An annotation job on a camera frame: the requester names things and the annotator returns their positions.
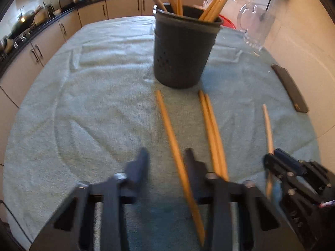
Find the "black wok on stove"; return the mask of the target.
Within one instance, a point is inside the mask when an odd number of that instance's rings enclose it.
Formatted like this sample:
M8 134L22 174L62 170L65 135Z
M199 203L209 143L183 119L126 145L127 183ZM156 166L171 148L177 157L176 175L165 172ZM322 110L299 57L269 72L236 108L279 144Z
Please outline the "black wok on stove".
M32 25L38 25L41 20L41 14L43 7L38 5L35 10L29 10L18 17L17 22L13 25L10 34L7 36L13 40L17 38L21 33L29 29Z

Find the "black perforated utensil holder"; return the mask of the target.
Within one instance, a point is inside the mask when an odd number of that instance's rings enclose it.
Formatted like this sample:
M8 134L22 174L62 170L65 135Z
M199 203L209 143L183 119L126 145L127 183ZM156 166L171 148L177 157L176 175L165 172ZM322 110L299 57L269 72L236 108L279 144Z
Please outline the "black perforated utensil holder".
M199 20L203 10L183 7L183 15L172 13L169 3L166 11L153 7L155 16L155 47L153 72L163 85L186 89L200 81L216 37L222 27L222 19L214 22Z

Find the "black smartphone brown case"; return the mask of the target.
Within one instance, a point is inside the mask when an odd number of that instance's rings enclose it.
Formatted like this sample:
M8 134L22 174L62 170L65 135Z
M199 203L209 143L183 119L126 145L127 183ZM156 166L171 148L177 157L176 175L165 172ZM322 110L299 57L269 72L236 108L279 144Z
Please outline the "black smartphone brown case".
M285 88L294 106L294 109L300 113L308 113L309 108L305 102L305 99L302 96L300 90L298 89L297 84L294 82L293 78L289 74L288 70L277 64L272 64L271 68L273 69L278 79L281 81L281 84Z

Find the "red plastic basin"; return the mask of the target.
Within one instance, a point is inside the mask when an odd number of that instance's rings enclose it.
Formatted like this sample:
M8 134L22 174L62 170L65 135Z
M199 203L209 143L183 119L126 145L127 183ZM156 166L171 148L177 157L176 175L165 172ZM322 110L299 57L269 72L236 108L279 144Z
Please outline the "red plastic basin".
M222 20L222 26L230 28L230 29L236 29L234 23L230 21L228 18L226 18L223 15L219 15L219 18Z

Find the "clear glass beer mug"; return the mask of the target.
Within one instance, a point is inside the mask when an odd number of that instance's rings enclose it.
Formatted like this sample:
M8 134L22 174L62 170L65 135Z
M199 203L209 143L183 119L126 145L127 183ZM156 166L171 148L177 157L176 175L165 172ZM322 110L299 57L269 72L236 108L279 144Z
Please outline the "clear glass beer mug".
M274 24L275 16L262 5L246 3L239 10L236 21L237 28L244 33L244 42L260 51Z

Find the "blue-green table cloth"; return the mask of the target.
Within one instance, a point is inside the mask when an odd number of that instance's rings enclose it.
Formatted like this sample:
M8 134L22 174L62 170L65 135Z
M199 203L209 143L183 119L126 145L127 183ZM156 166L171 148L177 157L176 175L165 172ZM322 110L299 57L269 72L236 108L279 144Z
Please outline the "blue-green table cloth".
M306 114L294 110L273 72L242 34L223 28L200 82L188 90L153 75L154 17L89 24L50 59L16 115L6 148L3 190L11 232L26 249L70 191L123 170L141 147L150 155L139 201L126 209L132 250L198 250L194 223L156 102L162 93L180 149L211 165L198 92L207 93L224 145L229 178L265 187L262 106L274 144L298 159L320 160Z

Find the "black electric kettle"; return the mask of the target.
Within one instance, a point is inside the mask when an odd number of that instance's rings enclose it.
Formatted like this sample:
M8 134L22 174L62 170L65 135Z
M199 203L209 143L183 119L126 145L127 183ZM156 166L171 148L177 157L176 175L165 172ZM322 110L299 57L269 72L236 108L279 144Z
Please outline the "black electric kettle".
M44 5L45 7L45 12L48 17L48 19L53 19L54 18L54 7L51 3Z

